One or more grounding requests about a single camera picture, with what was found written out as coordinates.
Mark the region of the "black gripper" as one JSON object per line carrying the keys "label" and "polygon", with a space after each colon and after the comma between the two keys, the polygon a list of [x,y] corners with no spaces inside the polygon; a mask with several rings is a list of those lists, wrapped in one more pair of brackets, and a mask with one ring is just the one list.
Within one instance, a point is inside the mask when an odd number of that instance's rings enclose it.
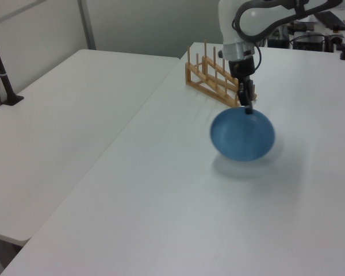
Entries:
{"label": "black gripper", "polygon": [[250,75],[255,72],[254,58],[239,61],[229,61],[231,77],[239,79],[237,96],[241,106],[245,106],[247,115],[253,114],[252,101],[254,99],[254,83]]}

